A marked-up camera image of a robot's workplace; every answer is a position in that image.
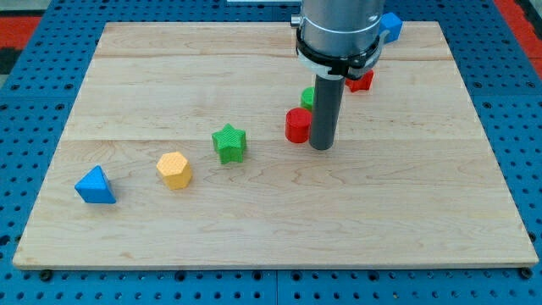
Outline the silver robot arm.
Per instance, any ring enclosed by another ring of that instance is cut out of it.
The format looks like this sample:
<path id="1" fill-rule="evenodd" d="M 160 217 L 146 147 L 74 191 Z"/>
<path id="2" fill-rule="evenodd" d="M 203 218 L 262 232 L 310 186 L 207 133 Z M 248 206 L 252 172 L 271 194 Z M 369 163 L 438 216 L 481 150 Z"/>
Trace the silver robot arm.
<path id="1" fill-rule="evenodd" d="M 301 63 L 326 80 L 362 78 L 379 60 L 384 0 L 302 0 L 291 17 Z"/>

